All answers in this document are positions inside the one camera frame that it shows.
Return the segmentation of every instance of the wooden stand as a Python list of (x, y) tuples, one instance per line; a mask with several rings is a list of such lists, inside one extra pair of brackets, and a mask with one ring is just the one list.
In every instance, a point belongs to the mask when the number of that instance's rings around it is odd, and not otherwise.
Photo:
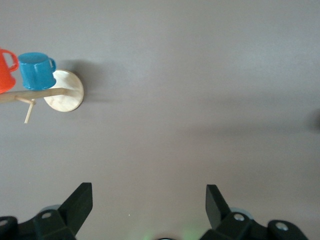
[(80, 79), (67, 70), (56, 70), (53, 73), (56, 84), (41, 91), (12, 91), (0, 94), (0, 103), (21, 101), (30, 104), (24, 123), (28, 123), (35, 99), (44, 98), (54, 110), (71, 112), (77, 109), (84, 99), (84, 87)]

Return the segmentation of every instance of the mug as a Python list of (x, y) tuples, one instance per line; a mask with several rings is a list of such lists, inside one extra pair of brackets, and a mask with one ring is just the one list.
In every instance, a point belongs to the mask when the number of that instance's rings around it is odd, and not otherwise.
[(27, 52), (18, 56), (23, 86), (33, 91), (45, 90), (56, 84), (53, 72), (56, 62), (41, 52)]
[[(10, 54), (13, 64), (8, 66), (4, 54)], [(17, 56), (8, 50), (0, 48), (0, 94), (12, 89), (16, 84), (15, 78), (11, 72), (17, 70), (19, 67)]]

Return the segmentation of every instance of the mug handle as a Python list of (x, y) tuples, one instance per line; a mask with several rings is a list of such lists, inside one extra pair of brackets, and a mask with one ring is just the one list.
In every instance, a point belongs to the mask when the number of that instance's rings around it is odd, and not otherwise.
[(13, 71), (17, 70), (18, 67), (19, 67), (19, 62), (18, 62), (17, 56), (16, 56), (12, 51), (8, 51), (8, 50), (6, 50), (6, 49), (0, 49), (0, 51), (3, 52), (3, 53), (6, 53), (6, 54), (10, 54), (10, 55), (11, 55), (13, 64), (12, 64), (11, 67), (9, 67), (9, 71), (10, 71), (10, 72), (13, 72)]
[(54, 72), (57, 69), (56, 62), (51, 57), (49, 57), (51, 62), (51, 71)]

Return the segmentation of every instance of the metal screw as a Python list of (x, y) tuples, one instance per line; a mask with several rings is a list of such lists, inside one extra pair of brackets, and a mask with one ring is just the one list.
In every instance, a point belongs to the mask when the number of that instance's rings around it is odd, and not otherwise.
[(279, 229), (279, 230), (282, 230), (282, 231), (288, 231), (289, 228), (287, 225), (285, 225), (283, 222), (277, 222), (275, 224), (275, 226)]
[(8, 223), (8, 220), (2, 220), (0, 221), (0, 227), (6, 225)]
[(41, 216), (42, 219), (47, 219), (51, 217), (51, 212), (47, 212)]
[(234, 219), (237, 220), (237, 221), (244, 221), (245, 220), (245, 217), (242, 216), (240, 213), (236, 213), (234, 216)]

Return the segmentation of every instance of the red mug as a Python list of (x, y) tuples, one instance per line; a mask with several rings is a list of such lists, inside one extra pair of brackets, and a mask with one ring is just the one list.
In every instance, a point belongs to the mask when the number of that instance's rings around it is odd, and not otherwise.
[[(8, 66), (4, 54), (10, 54), (13, 64)], [(8, 50), (0, 48), (0, 94), (12, 89), (16, 84), (15, 78), (11, 75), (11, 72), (17, 70), (19, 67), (17, 56)]]

